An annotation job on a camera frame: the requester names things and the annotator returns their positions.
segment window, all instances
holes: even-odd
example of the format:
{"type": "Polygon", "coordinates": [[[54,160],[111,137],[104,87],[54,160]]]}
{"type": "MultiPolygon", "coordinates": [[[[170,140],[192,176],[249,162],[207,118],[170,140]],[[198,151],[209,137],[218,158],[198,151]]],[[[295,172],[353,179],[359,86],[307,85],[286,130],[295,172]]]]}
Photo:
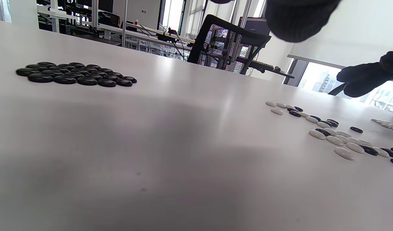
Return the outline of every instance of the window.
{"type": "Polygon", "coordinates": [[[164,7],[163,26],[179,32],[182,19],[184,0],[166,0],[164,7]]]}
{"type": "MultiPolygon", "coordinates": [[[[336,75],[339,72],[340,69],[338,68],[309,63],[298,87],[327,94],[342,84],[336,81],[336,75]]],[[[340,92],[337,96],[393,112],[393,81],[387,81],[359,98],[350,98],[343,92],[340,92]]]]}

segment black glove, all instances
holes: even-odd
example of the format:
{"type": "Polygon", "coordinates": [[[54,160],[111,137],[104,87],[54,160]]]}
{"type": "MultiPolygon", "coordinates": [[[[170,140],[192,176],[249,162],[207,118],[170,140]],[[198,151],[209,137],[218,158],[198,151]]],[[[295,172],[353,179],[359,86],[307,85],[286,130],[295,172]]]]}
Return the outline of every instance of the black glove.
{"type": "Polygon", "coordinates": [[[340,0],[267,0],[265,17],[278,38],[301,42],[324,27],[340,0]]]}
{"type": "Polygon", "coordinates": [[[337,74],[336,79],[347,83],[345,95],[353,98],[365,95],[383,83],[393,80],[393,51],[382,56],[377,63],[345,67],[337,74]]]}

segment desk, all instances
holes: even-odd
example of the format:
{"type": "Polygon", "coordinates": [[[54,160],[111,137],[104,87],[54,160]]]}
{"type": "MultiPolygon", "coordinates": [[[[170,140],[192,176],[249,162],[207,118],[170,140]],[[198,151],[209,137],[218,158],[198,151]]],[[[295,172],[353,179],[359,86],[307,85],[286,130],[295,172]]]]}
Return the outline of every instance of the desk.
{"type": "MultiPolygon", "coordinates": [[[[116,33],[116,34],[122,34],[122,29],[121,28],[116,28],[116,27],[113,27],[113,26],[110,26],[110,25],[100,24],[100,25],[98,25],[98,29],[103,29],[105,31],[106,35],[109,34],[110,32],[113,32],[113,33],[116,33]]],[[[147,36],[147,35],[144,35],[144,34],[141,34],[141,33],[138,33],[138,32],[134,32],[134,31],[130,31],[130,30],[125,30],[125,33],[126,33],[127,37],[134,37],[134,38],[137,38],[137,39],[142,39],[142,40],[154,42],[154,43],[157,43],[157,44],[162,44],[162,45],[166,45],[166,46],[169,46],[169,47],[174,47],[174,45],[172,43],[161,41],[161,40],[159,40],[156,37],[147,36]]],[[[184,44],[183,44],[184,45],[184,50],[185,51],[191,51],[192,47],[187,47],[186,44],[185,44],[185,41],[182,41],[182,42],[184,42],[184,44]]],[[[176,46],[178,47],[178,49],[182,50],[182,44],[176,43],[176,46]]]]}
{"type": "Polygon", "coordinates": [[[393,164],[308,135],[265,101],[365,130],[393,114],[318,92],[0,22],[0,231],[393,230],[393,164]],[[32,83],[26,64],[83,62],[131,88],[32,83]]]}

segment gloved hand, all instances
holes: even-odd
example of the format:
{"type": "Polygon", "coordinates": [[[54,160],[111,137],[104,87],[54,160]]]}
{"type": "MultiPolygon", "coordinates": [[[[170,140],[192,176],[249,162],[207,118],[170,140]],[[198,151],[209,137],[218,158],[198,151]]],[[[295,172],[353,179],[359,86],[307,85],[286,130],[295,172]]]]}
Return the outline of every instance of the gloved hand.
{"type": "Polygon", "coordinates": [[[393,51],[382,56],[377,63],[345,67],[336,79],[347,83],[345,95],[353,98],[365,95],[386,81],[393,80],[393,51]]]}

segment cable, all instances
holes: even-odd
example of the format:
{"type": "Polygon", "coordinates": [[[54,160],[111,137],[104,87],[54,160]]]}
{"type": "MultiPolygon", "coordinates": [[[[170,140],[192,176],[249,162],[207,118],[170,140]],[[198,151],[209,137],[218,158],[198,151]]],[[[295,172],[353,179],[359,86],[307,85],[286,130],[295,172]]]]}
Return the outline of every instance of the cable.
{"type": "MultiPolygon", "coordinates": [[[[258,57],[259,57],[259,53],[256,55],[255,61],[258,60],[258,57]]],[[[253,72],[253,71],[254,71],[254,68],[252,67],[252,68],[251,68],[251,71],[249,72],[249,76],[252,75],[252,72],[253,72]]]]}
{"type": "Polygon", "coordinates": [[[139,24],[139,26],[141,26],[144,30],[146,30],[146,31],[149,33],[149,35],[151,35],[151,36],[157,36],[157,33],[155,33],[155,35],[151,34],[151,32],[149,32],[147,29],[145,29],[145,27],[143,27],[141,24],[139,24]]]}
{"type": "Polygon", "coordinates": [[[184,61],[186,61],[184,55],[181,54],[181,52],[179,51],[179,49],[178,49],[178,47],[175,45],[175,43],[172,43],[172,44],[173,44],[173,46],[176,48],[176,50],[179,52],[179,54],[181,55],[182,59],[183,59],[184,61]]]}
{"type": "Polygon", "coordinates": [[[184,49],[184,44],[182,43],[182,40],[181,40],[181,38],[179,37],[179,35],[176,35],[178,38],[179,38],[179,41],[181,41],[181,44],[182,44],[182,52],[185,52],[185,49],[184,49]]]}

